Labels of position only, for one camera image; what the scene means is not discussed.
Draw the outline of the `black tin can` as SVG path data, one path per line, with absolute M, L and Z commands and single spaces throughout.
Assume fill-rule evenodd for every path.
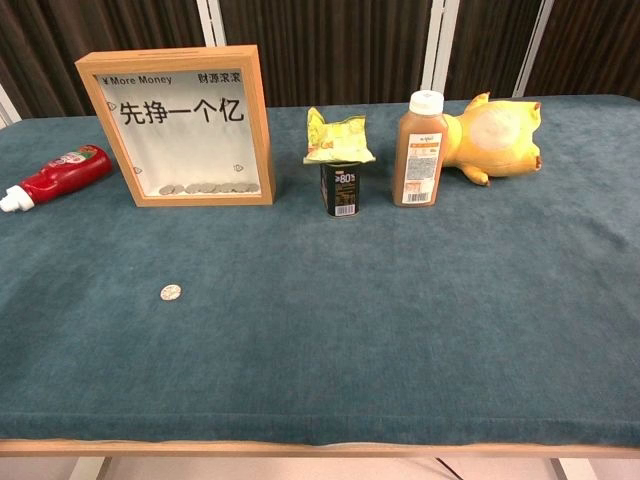
M 321 164 L 320 182 L 325 210 L 330 216 L 342 218 L 359 212 L 359 163 Z

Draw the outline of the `teal velvet tablecloth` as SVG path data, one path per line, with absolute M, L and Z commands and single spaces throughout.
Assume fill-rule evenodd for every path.
M 269 112 L 271 206 L 114 173 L 0 212 L 0 438 L 640 446 L 640 101 L 542 98 L 540 171 L 445 170 L 430 208 L 391 200 L 404 111 L 361 107 L 350 218 L 303 108 Z

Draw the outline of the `yellow snack bag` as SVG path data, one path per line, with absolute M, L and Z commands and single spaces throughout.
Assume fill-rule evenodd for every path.
M 366 164 L 376 160 L 367 145 L 364 115 L 327 123 L 322 114 L 311 107 L 307 112 L 307 141 L 304 164 Z

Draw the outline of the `brown juice bottle white cap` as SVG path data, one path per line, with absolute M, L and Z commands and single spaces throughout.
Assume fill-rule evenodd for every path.
M 401 117 L 396 141 L 392 198 L 399 207 L 435 204 L 448 125 L 444 96 L 433 90 L 414 92 Z

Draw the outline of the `yellow rubber chicken toy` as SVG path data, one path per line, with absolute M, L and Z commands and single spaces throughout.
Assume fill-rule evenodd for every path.
M 455 167 L 474 184 L 493 177 L 537 172 L 543 165 L 534 132 L 541 125 L 538 101 L 491 100 L 488 92 L 473 98 L 462 114 L 446 114 L 448 127 L 443 165 Z

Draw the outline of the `red ketchup squeeze bottle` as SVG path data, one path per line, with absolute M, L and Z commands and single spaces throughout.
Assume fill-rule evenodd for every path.
M 83 189 L 112 170 L 112 161 L 102 148 L 95 145 L 77 147 L 9 187 L 0 199 L 0 210 L 5 213 L 28 211 L 36 205 Z

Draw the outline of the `grey table leg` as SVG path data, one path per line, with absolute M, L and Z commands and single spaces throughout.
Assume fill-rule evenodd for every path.
M 557 480 L 598 480 L 587 458 L 551 458 L 550 464 Z

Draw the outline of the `wooden frame coin box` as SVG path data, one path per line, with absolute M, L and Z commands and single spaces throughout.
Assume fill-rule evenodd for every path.
M 92 52 L 75 65 L 137 206 L 274 203 L 257 46 Z M 159 193 L 203 183 L 238 192 Z

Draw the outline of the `white metal frame post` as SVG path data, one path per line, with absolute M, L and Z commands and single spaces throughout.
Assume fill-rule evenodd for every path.
M 12 125 L 22 120 L 13 102 L 9 98 L 6 90 L 0 83 L 0 119 L 6 126 Z
M 513 98 L 523 97 L 525 95 L 525 90 L 528 85 L 554 3 L 555 0 L 540 0 L 539 9 L 529 43 L 514 85 L 512 93 Z
M 226 34 L 219 0 L 196 0 L 201 29 L 207 47 L 226 46 Z
M 431 0 L 421 90 L 445 91 L 460 0 Z

